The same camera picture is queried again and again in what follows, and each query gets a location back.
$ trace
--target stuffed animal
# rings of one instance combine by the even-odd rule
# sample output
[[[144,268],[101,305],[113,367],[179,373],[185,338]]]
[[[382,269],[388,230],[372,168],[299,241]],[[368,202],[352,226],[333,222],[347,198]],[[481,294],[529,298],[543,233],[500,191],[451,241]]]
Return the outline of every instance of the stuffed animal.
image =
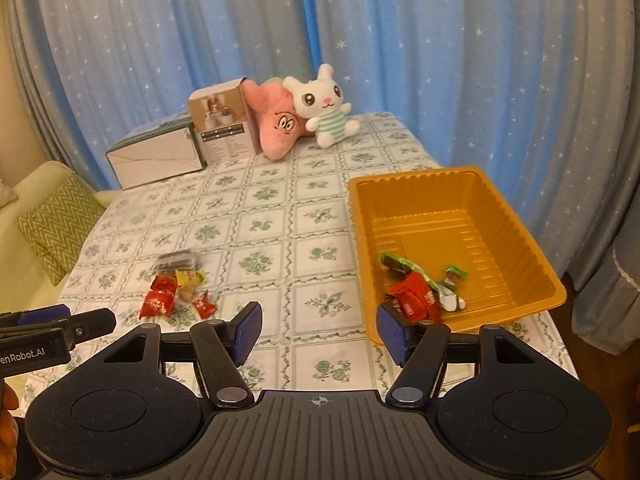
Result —
[[[257,116],[264,154],[271,160],[280,160],[298,137],[306,134],[306,119],[296,113],[293,96],[276,78],[269,79],[262,86],[246,79],[241,88],[244,99]]]
[[[333,75],[332,66],[322,64],[315,81],[302,83],[289,76],[282,82],[282,86],[293,94],[298,115],[308,119],[306,129],[316,133],[316,142],[321,148],[355,135],[360,128],[358,121],[346,119],[351,104],[342,104],[342,90],[332,79]]]

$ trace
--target beige wall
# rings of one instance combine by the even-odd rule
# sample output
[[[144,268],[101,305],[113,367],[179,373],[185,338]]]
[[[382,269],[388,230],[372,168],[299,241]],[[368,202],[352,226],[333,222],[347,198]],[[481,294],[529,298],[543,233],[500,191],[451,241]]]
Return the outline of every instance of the beige wall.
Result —
[[[14,186],[47,160],[14,77],[0,0],[0,178]]]

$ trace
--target yellow plastic bin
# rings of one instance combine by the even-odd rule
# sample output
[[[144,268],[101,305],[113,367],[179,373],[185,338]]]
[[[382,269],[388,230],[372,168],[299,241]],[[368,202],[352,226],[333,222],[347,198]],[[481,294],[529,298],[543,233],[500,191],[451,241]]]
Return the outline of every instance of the yellow plastic bin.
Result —
[[[369,338],[381,344],[376,309],[402,275],[380,263],[391,252],[434,280],[455,265],[468,272],[466,308],[441,310],[453,332],[505,323],[563,304],[566,291],[535,240],[479,168],[354,178],[349,182]]]

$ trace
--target table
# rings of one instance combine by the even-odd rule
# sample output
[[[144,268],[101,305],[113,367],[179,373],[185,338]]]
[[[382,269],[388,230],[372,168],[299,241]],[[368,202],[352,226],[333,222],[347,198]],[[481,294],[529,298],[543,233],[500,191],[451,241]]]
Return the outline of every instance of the table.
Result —
[[[376,388],[384,396],[399,368],[366,337],[346,186],[356,176],[439,166],[393,115],[357,118],[362,132],[328,149],[303,138],[283,161],[257,155],[123,192],[85,241],[60,300],[74,313],[108,307],[117,328],[80,345],[68,365],[31,374],[22,409],[139,323],[156,256],[181,248],[200,255],[218,317],[261,303],[262,335],[241,367],[256,393]],[[166,332],[199,320],[179,302],[170,319],[154,319]],[[548,312],[508,329],[575,375]],[[167,372],[197,390],[190,365]],[[451,365],[443,392],[472,374],[472,365]]]

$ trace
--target finger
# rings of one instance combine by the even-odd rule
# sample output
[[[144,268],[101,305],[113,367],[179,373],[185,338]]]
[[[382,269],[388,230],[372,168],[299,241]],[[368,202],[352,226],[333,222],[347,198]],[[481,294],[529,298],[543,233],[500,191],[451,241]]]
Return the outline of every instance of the finger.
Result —
[[[8,447],[18,445],[18,424],[7,410],[0,411],[0,441]]]
[[[15,464],[18,455],[13,448],[9,448],[0,443],[0,474],[4,480],[10,480],[15,476]]]
[[[2,407],[6,410],[17,410],[20,408],[20,400],[18,400],[18,396],[15,394],[14,389],[7,383],[4,384]]]

